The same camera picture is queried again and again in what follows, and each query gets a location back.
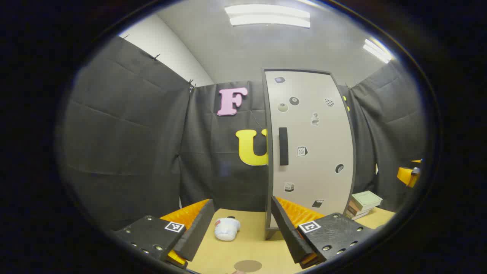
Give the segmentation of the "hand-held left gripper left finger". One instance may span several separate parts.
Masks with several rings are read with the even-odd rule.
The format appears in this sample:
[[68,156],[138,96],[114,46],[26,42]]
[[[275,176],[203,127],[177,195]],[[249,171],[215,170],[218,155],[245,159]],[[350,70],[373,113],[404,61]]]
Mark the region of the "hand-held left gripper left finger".
[[196,257],[214,213],[214,202],[207,198],[162,217],[146,215],[114,235],[146,256],[186,269]]

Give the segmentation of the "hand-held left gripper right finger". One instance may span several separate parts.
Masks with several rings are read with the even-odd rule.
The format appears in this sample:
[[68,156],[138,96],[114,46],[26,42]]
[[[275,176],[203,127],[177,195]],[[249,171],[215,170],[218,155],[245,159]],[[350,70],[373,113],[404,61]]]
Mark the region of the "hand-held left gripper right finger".
[[375,234],[340,213],[323,215],[276,196],[271,198],[271,213],[294,263],[303,269],[333,261]]

